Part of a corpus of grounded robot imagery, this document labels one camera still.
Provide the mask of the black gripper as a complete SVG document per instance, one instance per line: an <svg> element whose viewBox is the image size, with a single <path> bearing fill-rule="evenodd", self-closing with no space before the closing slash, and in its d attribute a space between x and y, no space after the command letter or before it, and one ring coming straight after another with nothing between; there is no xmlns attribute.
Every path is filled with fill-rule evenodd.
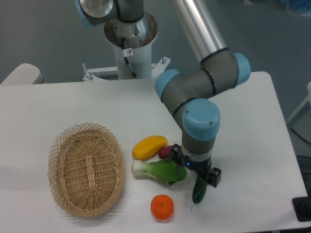
<svg viewBox="0 0 311 233"><path fill-rule="evenodd" d="M211 168L211 158L201 162L186 161L182 152L182 148L178 144L174 144L170 150L169 160L173 161L177 171L182 167L195 171L205 182L212 186L217 187L221 181L222 171L219 168Z"/></svg>

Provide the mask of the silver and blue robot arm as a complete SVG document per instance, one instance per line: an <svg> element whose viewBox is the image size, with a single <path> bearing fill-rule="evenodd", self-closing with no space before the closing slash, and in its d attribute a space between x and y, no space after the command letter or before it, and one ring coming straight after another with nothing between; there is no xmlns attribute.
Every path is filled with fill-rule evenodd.
<svg viewBox="0 0 311 233"><path fill-rule="evenodd" d="M144 10L143 1L77 0L75 5L86 26L104 24L120 79L151 78L156 71L151 45L158 26ZM182 143L174 147L170 158L216 187L221 171L211 167L210 158L220 128L220 112L209 99L246 82L250 64L243 54L229 51L204 1L173 0L171 5L200 68L186 76L169 69L155 81L160 100L182 131Z"/></svg>

